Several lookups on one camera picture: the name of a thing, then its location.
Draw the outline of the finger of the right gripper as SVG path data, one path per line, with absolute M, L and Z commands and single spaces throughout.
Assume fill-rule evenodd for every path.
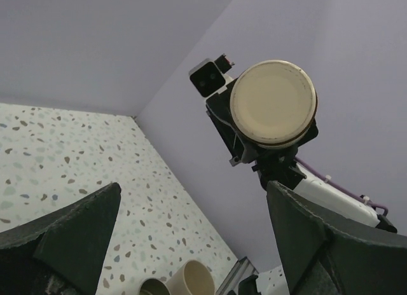
M 315 139 L 319 134 L 319 129 L 317 127 L 317 121 L 314 118 L 312 120 L 312 122 L 308 125 L 308 127 L 306 129 L 304 129 L 304 131 L 302 131 L 302 133 L 299 136 L 299 139 L 296 141 L 296 145 L 298 147 L 312 141 L 313 139 Z
M 226 90 L 216 92 L 206 101 L 206 112 L 231 154 L 230 164 L 252 163 L 254 161 L 253 144 L 237 128 L 231 116 L 230 97 L 233 85 Z

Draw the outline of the steel cup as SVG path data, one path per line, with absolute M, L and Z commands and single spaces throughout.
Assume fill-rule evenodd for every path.
M 156 278 L 147 278 L 140 283 L 138 295 L 171 295 L 168 287 Z
M 230 95 L 234 125 L 267 149 L 296 144 L 308 132 L 318 107 L 309 75 L 284 60 L 266 60 L 246 69 Z

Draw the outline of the beige plastic cup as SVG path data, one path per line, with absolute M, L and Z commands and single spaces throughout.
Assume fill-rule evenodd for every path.
M 189 260 L 167 282 L 172 295 L 215 295 L 210 271 L 197 260 Z

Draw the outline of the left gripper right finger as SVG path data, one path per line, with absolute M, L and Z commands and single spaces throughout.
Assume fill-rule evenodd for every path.
M 290 294 L 406 294 L 406 237 L 347 219 L 269 182 Z

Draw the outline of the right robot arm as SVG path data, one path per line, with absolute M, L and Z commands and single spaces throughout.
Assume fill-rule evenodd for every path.
M 205 97 L 206 113 L 231 154 L 232 166 L 250 164 L 262 188 L 270 181 L 278 181 L 297 195 L 346 218 L 397 233 L 387 218 L 387 207 L 373 203 L 366 195 L 350 193 L 296 156 L 299 147 L 317 137 L 316 122 L 311 122 L 305 135 L 292 146 L 267 149 L 245 137 L 235 126 L 230 109 L 232 87 L 229 83 Z

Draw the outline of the steel cup front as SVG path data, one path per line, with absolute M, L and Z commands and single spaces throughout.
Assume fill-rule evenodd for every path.
M 171 295 L 168 287 L 156 278 L 147 278 L 140 283 L 138 295 Z

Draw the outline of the aluminium frame rail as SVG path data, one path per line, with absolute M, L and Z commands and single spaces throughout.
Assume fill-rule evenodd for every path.
M 247 257 L 243 257 L 235 263 L 229 274 L 227 274 L 226 278 L 218 287 L 216 295 L 225 295 L 230 291 L 238 294 L 239 283 L 251 275 L 258 274 L 259 271 L 255 268 L 251 261 Z

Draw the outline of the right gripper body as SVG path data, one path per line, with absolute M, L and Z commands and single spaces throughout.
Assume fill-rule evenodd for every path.
M 298 146 L 269 150 L 259 156 L 252 167 L 258 173 L 261 186 L 266 190 L 270 181 L 277 181 L 293 190 L 306 175 L 300 171 L 296 161 Z

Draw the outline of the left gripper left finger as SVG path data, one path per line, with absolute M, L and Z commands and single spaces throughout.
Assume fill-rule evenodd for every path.
M 95 294 L 120 202 L 114 182 L 1 232 L 1 294 Z

